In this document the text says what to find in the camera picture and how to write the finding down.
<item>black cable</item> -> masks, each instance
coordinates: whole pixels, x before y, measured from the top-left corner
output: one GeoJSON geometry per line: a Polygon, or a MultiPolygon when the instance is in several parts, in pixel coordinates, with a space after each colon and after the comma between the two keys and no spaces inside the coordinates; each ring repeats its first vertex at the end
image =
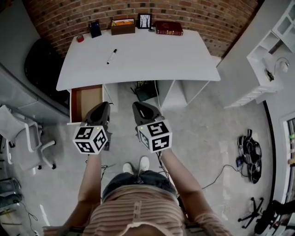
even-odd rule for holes
{"type": "Polygon", "coordinates": [[[159,168],[163,170],[163,171],[160,171],[158,173],[163,173],[164,172],[165,175],[166,175],[166,177],[167,177],[167,179],[170,180],[169,173],[164,169],[163,164],[162,164],[162,161],[160,160],[161,152],[157,152],[156,154],[157,154],[157,157],[158,157],[158,160],[159,160],[159,163],[160,163],[159,168]]]}
{"type": "Polygon", "coordinates": [[[108,168],[108,165],[102,165],[101,168],[103,169],[102,175],[101,175],[101,179],[100,181],[102,181],[103,175],[105,174],[106,169],[108,168]]]}
{"type": "Polygon", "coordinates": [[[21,201],[19,201],[19,203],[21,203],[21,204],[24,206],[25,211],[28,213],[28,216],[29,216],[29,226],[30,226],[32,232],[36,235],[35,231],[33,231],[33,229],[32,229],[32,221],[31,221],[31,217],[32,217],[35,221],[38,221],[38,218],[37,218],[36,216],[34,216],[33,214],[31,214],[30,212],[28,212],[28,210],[27,210],[25,204],[23,204],[21,201]]]}
{"type": "Polygon", "coordinates": [[[203,187],[202,189],[208,188],[209,186],[211,186],[212,184],[214,184],[214,183],[216,182],[216,180],[219,178],[219,176],[221,176],[222,171],[224,170],[224,168],[225,168],[226,166],[230,166],[231,168],[234,169],[235,172],[240,172],[241,175],[242,175],[243,177],[247,177],[247,176],[245,176],[245,175],[242,174],[242,168],[243,168],[243,165],[242,165],[241,170],[236,170],[232,165],[228,165],[228,164],[226,164],[226,165],[224,165],[224,166],[222,167],[222,170],[221,170],[220,174],[216,177],[216,179],[215,179],[211,184],[208,184],[207,186],[203,187]]]}

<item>tripod stand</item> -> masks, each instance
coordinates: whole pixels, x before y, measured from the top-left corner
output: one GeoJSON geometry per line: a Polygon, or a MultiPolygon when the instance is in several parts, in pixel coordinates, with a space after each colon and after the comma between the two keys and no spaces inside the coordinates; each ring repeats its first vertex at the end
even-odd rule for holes
{"type": "Polygon", "coordinates": [[[259,214],[259,210],[260,210],[261,205],[262,205],[263,200],[264,200],[263,197],[261,197],[260,200],[261,200],[260,204],[258,205],[258,207],[256,207],[256,201],[255,201],[255,199],[254,198],[251,198],[251,201],[253,202],[253,212],[250,215],[248,215],[245,218],[243,218],[243,219],[242,218],[239,218],[238,219],[238,222],[244,221],[246,219],[250,219],[246,226],[244,226],[244,225],[242,226],[243,229],[246,229],[251,224],[251,222],[256,217],[258,217],[260,215],[259,214]]]}

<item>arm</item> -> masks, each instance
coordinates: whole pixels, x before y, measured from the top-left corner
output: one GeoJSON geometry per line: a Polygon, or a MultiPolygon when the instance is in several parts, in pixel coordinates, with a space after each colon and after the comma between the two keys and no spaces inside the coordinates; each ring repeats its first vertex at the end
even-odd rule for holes
{"type": "Polygon", "coordinates": [[[171,149],[163,151],[162,162],[175,184],[189,220],[194,222],[196,217],[200,214],[212,212],[212,209],[203,195],[200,184],[188,169],[177,159],[171,149]]]}
{"type": "Polygon", "coordinates": [[[78,204],[63,229],[84,226],[93,208],[100,204],[101,155],[89,155],[78,195],[78,204]]]}

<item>red book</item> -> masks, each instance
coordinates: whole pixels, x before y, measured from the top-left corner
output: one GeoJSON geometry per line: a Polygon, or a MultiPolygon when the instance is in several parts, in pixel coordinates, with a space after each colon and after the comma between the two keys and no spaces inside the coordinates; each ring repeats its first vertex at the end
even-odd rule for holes
{"type": "Polygon", "coordinates": [[[178,22],[156,21],[155,26],[159,35],[183,35],[183,29],[178,22]]]}

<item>black chair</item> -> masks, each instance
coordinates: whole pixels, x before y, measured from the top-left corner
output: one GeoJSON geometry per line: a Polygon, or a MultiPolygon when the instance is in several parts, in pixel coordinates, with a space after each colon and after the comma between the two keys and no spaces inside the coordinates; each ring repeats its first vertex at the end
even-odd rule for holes
{"type": "Polygon", "coordinates": [[[254,228],[255,234],[262,234],[269,226],[269,229],[274,228],[274,232],[272,234],[274,235],[279,226],[282,224],[282,222],[278,221],[278,218],[281,217],[281,215],[293,213],[295,211],[293,205],[294,201],[286,204],[281,204],[277,201],[270,202],[267,209],[263,211],[261,218],[257,220],[257,224],[254,228]]]}
{"type": "Polygon", "coordinates": [[[68,91],[57,91],[56,85],[63,65],[62,58],[49,42],[38,39],[24,63],[27,79],[53,100],[69,108],[68,91]]]}
{"type": "Polygon", "coordinates": [[[255,201],[255,199],[254,199],[254,198],[251,198],[251,201],[253,202],[253,212],[252,212],[250,215],[248,215],[248,216],[246,216],[246,217],[244,217],[244,218],[239,218],[239,219],[238,219],[238,222],[241,222],[241,221],[244,221],[244,220],[250,219],[246,226],[244,226],[244,225],[242,226],[243,229],[246,229],[256,217],[258,217],[258,216],[261,215],[261,214],[259,213],[259,210],[260,210],[260,208],[261,208],[261,205],[262,205],[262,203],[263,203],[263,200],[264,200],[263,197],[261,197],[261,198],[260,198],[260,201],[261,201],[261,202],[260,202],[260,204],[258,205],[258,207],[256,207],[256,201],[255,201]]]}

